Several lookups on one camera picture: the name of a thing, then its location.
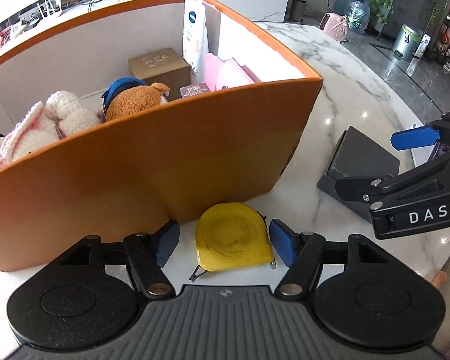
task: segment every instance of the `black circular housing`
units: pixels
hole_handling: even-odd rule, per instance
[[[50,350],[79,350],[119,335],[137,313],[133,290],[87,266],[43,269],[10,297],[15,337]]]
[[[438,290],[386,263],[326,280],[315,291],[313,309],[334,335],[370,350],[431,343],[445,315]]]

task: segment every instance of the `large plastic water bottle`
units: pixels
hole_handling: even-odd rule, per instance
[[[370,5],[365,0],[350,0],[345,15],[348,28],[353,32],[363,34],[370,20]]]

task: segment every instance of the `finger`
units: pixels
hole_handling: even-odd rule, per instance
[[[446,281],[447,281],[447,274],[444,271],[440,271],[435,275],[435,277],[431,281],[431,284],[433,285],[433,287],[438,289]]]

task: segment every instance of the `gray ribbed panel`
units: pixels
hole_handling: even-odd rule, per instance
[[[396,355],[346,347],[299,303],[268,287],[186,286],[150,303],[123,336],[98,348],[54,354],[22,346],[10,360],[440,360],[429,347]]]

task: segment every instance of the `brown plush toy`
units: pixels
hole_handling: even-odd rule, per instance
[[[138,85],[118,91],[118,94],[111,99],[108,107],[106,107],[106,120],[109,122],[160,104],[167,104],[168,101],[165,96],[168,96],[169,93],[170,88],[158,82],[150,86]]]

